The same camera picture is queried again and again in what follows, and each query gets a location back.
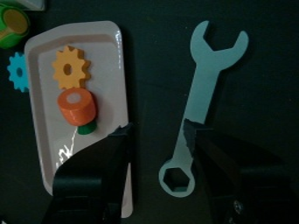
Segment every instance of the orange cylinder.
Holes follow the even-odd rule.
[[[57,99],[60,112],[73,126],[82,126],[96,117],[92,94],[85,88],[73,87],[61,92]]]

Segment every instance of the black background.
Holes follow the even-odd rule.
[[[215,50],[232,47],[241,30],[249,38],[244,57],[219,77],[207,124],[272,151],[299,193],[297,12],[297,1],[260,0],[49,0],[46,11],[28,12],[29,37],[58,25],[101,20],[113,21],[122,32],[136,142],[134,211],[122,223],[211,223],[201,180],[182,199],[169,196],[157,181],[192,83],[192,31],[204,20]],[[0,214],[13,224],[37,224],[50,195],[42,187],[29,95],[14,90],[5,70],[24,43],[0,50]]]

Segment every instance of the green object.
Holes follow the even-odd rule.
[[[29,32],[29,18],[13,6],[0,3],[0,47],[16,46]]]
[[[97,123],[96,123],[96,120],[93,120],[88,124],[78,126],[78,134],[86,135],[92,133],[96,128],[97,128]]]

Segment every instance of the combination wrench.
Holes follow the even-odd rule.
[[[196,123],[204,123],[220,71],[239,61],[248,48],[248,35],[241,31],[237,35],[236,43],[229,49],[212,51],[204,40],[208,24],[209,21],[201,22],[191,36],[191,56],[196,63],[196,69],[172,158],[162,164],[158,171],[158,181],[162,189],[173,197],[178,198],[188,196],[195,187],[192,149],[188,149],[182,135],[184,119]],[[172,169],[180,169],[185,174],[189,180],[186,185],[173,184],[173,186],[169,186],[165,181],[165,176],[166,172],[170,172]]]

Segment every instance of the plate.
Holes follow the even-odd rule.
[[[78,135],[61,116],[57,97],[62,90],[52,78],[52,62],[64,46],[84,51],[90,61],[85,82],[97,105],[97,129]],[[121,33],[109,21],[65,24],[32,37],[24,47],[30,89],[32,118],[44,187],[52,194],[53,175],[65,160],[128,124],[126,87]],[[132,213],[130,168],[128,166],[121,217]]]

